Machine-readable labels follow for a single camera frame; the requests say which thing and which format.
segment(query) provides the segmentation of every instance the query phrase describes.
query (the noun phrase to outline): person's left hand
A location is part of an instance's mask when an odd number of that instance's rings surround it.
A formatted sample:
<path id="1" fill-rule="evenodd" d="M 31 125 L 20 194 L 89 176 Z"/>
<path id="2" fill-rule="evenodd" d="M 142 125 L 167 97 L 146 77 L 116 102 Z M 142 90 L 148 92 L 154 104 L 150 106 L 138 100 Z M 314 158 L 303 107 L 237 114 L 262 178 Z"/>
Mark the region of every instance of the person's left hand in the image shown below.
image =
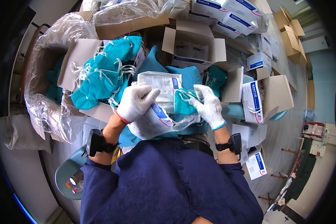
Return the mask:
<path id="1" fill-rule="evenodd" d="M 122 95 L 116 114 L 127 124 L 140 118 L 161 93 L 148 83 L 140 83 L 127 87 Z"/>

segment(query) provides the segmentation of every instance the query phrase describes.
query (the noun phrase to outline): plastic packaging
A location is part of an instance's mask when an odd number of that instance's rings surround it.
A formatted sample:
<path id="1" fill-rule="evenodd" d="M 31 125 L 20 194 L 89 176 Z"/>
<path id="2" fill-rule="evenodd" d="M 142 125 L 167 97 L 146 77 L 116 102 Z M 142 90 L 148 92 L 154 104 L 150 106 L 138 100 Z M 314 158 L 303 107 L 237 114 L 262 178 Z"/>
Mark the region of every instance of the plastic packaging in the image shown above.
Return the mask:
<path id="1" fill-rule="evenodd" d="M 32 49 L 24 88 L 26 107 L 36 132 L 43 138 L 44 132 L 51 133 L 54 139 L 67 143 L 75 140 L 87 116 L 73 106 L 70 91 L 63 90 L 61 105 L 45 96 L 49 86 L 46 72 L 66 54 L 76 38 L 98 39 L 98 36 L 93 25 L 76 13 L 66 14 L 57 20 Z"/>
<path id="2" fill-rule="evenodd" d="M 123 23 L 149 16 L 158 18 L 174 6 L 175 0 L 132 0 L 108 6 L 93 15 L 95 26 Z"/>

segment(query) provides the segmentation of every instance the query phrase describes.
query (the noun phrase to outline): black wrist device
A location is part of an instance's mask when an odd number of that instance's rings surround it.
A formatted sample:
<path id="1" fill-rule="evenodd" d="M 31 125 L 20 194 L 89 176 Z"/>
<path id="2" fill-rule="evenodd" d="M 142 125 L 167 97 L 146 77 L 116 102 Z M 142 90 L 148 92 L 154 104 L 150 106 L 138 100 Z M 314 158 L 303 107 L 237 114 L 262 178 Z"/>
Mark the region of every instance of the black wrist device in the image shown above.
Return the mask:
<path id="1" fill-rule="evenodd" d="M 86 151 L 87 154 L 91 157 L 94 157 L 94 155 L 96 155 L 96 152 L 114 152 L 118 145 L 118 142 L 115 145 L 108 144 L 102 134 L 102 130 L 91 129 L 90 131 L 87 140 Z"/>
<path id="2" fill-rule="evenodd" d="M 228 143 L 215 144 L 215 148 L 218 151 L 229 149 L 230 151 L 235 152 L 236 155 L 239 155 L 240 160 L 240 153 L 242 152 L 242 137 L 240 133 L 233 134 Z"/>

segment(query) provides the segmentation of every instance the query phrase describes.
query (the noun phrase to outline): navy blue shirt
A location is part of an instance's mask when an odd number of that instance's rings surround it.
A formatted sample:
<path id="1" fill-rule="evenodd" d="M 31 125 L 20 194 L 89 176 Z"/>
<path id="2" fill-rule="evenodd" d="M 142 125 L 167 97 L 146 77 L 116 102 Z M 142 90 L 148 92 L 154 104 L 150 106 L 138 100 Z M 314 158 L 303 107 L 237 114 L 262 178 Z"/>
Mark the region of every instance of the navy blue shirt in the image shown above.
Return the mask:
<path id="1" fill-rule="evenodd" d="M 211 156 L 172 139 L 140 141 L 111 166 L 87 159 L 81 224 L 262 223 L 263 212 L 240 163 Z"/>

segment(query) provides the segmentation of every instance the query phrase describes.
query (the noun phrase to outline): white work glove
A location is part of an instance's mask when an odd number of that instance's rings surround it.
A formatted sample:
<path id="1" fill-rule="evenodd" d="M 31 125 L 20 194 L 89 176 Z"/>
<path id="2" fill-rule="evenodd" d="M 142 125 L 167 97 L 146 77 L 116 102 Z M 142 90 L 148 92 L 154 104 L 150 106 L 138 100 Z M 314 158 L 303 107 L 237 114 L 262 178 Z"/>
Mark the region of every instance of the white work glove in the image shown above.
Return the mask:
<path id="1" fill-rule="evenodd" d="M 129 86 L 123 92 L 116 114 L 127 124 L 136 121 L 154 103 L 160 92 L 156 88 L 152 90 L 148 83 Z"/>
<path id="2" fill-rule="evenodd" d="M 204 104 L 200 101 L 190 98 L 189 104 L 197 109 L 200 116 L 210 125 L 212 131 L 226 125 L 225 120 L 221 116 L 221 105 L 218 97 L 216 97 L 209 86 L 194 85 L 197 95 L 201 93 L 204 97 Z"/>

